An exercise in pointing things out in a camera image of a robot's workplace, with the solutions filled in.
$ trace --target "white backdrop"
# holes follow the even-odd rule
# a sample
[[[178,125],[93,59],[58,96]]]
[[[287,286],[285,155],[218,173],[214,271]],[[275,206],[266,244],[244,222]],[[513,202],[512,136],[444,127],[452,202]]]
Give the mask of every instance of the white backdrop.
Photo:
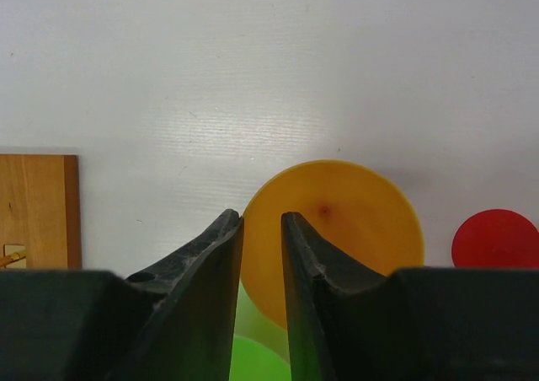
[[[0,0],[0,151],[81,156],[83,258],[121,275],[315,158],[379,170],[426,260],[539,222],[539,0]]]

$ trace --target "red disc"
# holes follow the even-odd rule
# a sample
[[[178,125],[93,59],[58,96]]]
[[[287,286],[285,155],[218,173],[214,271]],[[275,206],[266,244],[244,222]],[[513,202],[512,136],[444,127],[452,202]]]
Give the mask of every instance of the red disc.
[[[516,212],[483,211],[456,231],[451,254],[455,267],[539,268],[539,231]]]

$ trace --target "wooden board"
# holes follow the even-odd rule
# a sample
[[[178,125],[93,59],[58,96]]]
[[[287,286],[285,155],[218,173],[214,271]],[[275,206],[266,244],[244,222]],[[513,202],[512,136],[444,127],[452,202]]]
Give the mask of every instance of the wooden board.
[[[78,162],[0,155],[0,247],[23,245],[28,268],[80,268]]]

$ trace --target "circular plastic disc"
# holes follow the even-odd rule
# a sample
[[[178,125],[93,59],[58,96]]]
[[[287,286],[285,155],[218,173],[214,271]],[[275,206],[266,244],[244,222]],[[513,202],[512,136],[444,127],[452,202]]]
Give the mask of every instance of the circular plastic disc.
[[[290,381],[290,366],[271,350],[239,336],[232,343],[230,381]]]
[[[289,362],[288,335],[274,322],[266,318],[248,297],[243,284],[239,283],[234,333],[257,341]]]
[[[337,160],[299,164],[266,183],[243,214],[242,281],[260,311],[286,327],[280,217],[300,212],[329,242],[388,275],[421,266],[423,237],[414,210],[389,180]]]
[[[539,231],[509,210],[487,210],[456,231],[451,250],[455,267],[539,267]]]

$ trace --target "yellow disc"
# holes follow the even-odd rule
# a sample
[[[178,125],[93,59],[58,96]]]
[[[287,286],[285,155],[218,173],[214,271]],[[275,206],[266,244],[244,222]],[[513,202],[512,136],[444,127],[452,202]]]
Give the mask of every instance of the yellow disc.
[[[267,182],[243,214],[243,285],[260,311],[284,328],[280,217],[285,212],[300,212],[325,239],[383,275],[423,265],[419,221],[392,182],[338,160],[289,168]]]

